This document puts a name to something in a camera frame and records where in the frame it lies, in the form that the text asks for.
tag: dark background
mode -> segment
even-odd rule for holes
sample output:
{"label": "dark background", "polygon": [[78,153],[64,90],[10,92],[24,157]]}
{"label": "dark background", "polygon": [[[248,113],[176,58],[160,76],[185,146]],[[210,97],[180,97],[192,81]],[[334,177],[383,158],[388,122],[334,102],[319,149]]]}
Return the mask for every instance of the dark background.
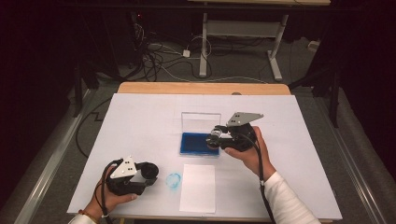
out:
{"label": "dark background", "polygon": [[[317,40],[325,34],[310,71],[342,59],[335,70],[341,77],[341,87],[375,151],[395,177],[396,157],[392,144],[396,134],[394,1],[332,1],[332,6],[362,6],[362,12],[335,17],[292,15],[284,38],[292,41],[305,36]],[[200,14],[191,13],[184,21],[175,13],[146,12],[143,16],[145,29],[181,44],[188,43],[191,34],[201,32]],[[241,14],[234,17],[257,20],[261,16]],[[2,1],[0,22],[0,158],[3,171],[0,206],[3,206],[69,107],[67,93],[73,87],[77,63],[88,57],[104,64],[104,69],[116,75],[117,64],[132,62],[136,55],[125,52],[122,47],[122,44],[130,46],[133,43],[131,33],[126,30],[128,23],[118,12],[104,16],[99,12],[81,14],[59,8],[50,0]],[[93,38],[103,44],[95,46]]]}

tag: white shirt sleeve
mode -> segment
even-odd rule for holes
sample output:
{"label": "white shirt sleeve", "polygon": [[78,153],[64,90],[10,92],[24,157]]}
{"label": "white shirt sleeve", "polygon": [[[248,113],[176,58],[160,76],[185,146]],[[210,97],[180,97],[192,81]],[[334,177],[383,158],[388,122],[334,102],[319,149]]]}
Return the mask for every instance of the white shirt sleeve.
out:
{"label": "white shirt sleeve", "polygon": [[69,224],[96,224],[92,219],[85,215],[78,214],[70,220]]}
{"label": "white shirt sleeve", "polygon": [[264,186],[276,224],[320,223],[278,172]]}

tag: hand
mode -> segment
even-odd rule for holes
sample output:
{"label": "hand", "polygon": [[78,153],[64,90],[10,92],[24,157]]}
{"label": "hand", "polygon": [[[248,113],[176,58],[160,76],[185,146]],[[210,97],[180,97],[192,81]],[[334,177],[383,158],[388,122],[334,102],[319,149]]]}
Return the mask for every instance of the hand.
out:
{"label": "hand", "polygon": [[[114,169],[114,167],[108,168],[106,176],[112,169]],[[96,186],[101,185],[101,184],[102,184],[102,179],[99,180],[99,182]],[[90,216],[95,218],[97,223],[99,223],[99,219],[101,218],[101,216],[103,214],[102,208],[96,201],[96,198],[97,198],[99,203],[102,203],[101,190],[102,190],[102,186],[95,188],[95,192],[92,195],[91,201],[88,203],[88,205],[84,209],[84,211],[86,213],[90,214]],[[128,203],[130,201],[135,200],[136,198],[137,198],[136,194],[125,194],[125,195],[118,196],[118,195],[112,193],[110,190],[108,190],[108,187],[105,184],[105,199],[106,199],[106,208],[107,208],[108,213],[113,211],[118,204]]]}
{"label": "hand", "polygon": [[[260,150],[262,153],[262,167],[263,167],[263,177],[264,181],[271,177],[271,175],[276,172],[275,167],[270,162],[270,158],[268,155],[267,145],[265,145],[264,139],[262,138],[262,131],[259,127],[253,127],[254,132],[257,136],[257,143],[260,146]],[[259,157],[257,155],[257,151],[255,147],[251,147],[250,149],[240,152],[234,148],[226,147],[224,151],[230,156],[241,160],[248,169],[250,169],[254,174],[259,175]]]}

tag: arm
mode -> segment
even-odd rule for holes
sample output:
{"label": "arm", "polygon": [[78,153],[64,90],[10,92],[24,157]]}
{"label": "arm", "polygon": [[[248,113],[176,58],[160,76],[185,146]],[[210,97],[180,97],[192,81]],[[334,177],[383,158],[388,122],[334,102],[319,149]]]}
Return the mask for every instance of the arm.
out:
{"label": "arm", "polygon": [[[102,217],[102,208],[99,202],[102,201],[101,196],[101,188],[98,186],[102,184],[102,179],[99,180],[96,185],[95,191],[92,195],[91,201],[87,204],[84,210],[80,210],[78,215],[76,215],[72,220],[70,220],[69,224],[94,224],[99,223],[100,218]],[[126,194],[126,195],[115,195],[110,190],[108,190],[107,185],[105,185],[105,198],[106,198],[106,208],[110,213],[113,211],[118,204],[120,203],[128,203],[137,198],[136,194]]]}
{"label": "arm", "polygon": [[[262,152],[262,171],[265,181],[264,193],[271,206],[276,223],[319,223],[270,162],[268,149],[260,129],[258,127],[253,127],[253,129]],[[224,151],[230,156],[241,160],[248,169],[259,175],[259,159],[254,147],[244,152],[229,147],[225,148]]]}

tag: white card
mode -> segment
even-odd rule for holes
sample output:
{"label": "white card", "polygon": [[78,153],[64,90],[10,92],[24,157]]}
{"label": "white card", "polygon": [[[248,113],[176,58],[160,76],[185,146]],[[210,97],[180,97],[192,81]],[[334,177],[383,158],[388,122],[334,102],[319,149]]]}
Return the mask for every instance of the white card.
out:
{"label": "white card", "polygon": [[180,211],[215,213],[215,166],[184,164]]}

